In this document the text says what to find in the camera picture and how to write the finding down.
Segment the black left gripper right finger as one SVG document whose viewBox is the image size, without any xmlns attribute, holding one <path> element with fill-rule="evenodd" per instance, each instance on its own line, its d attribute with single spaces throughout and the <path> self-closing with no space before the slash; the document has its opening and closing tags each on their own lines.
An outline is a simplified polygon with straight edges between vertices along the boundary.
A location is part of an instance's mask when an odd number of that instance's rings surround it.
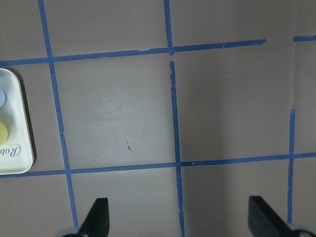
<svg viewBox="0 0 316 237">
<path fill-rule="evenodd" d="M 248 227 L 253 237 L 298 237 L 261 196 L 248 200 Z"/>
</svg>

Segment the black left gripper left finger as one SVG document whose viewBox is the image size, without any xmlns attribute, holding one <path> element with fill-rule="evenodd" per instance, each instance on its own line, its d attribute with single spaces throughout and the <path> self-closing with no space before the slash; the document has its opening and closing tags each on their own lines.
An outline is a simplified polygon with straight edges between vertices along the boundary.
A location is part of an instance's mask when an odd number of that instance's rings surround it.
<svg viewBox="0 0 316 237">
<path fill-rule="evenodd" d="M 110 230 L 107 198 L 97 198 L 77 235 L 79 237 L 107 237 Z"/>
</svg>

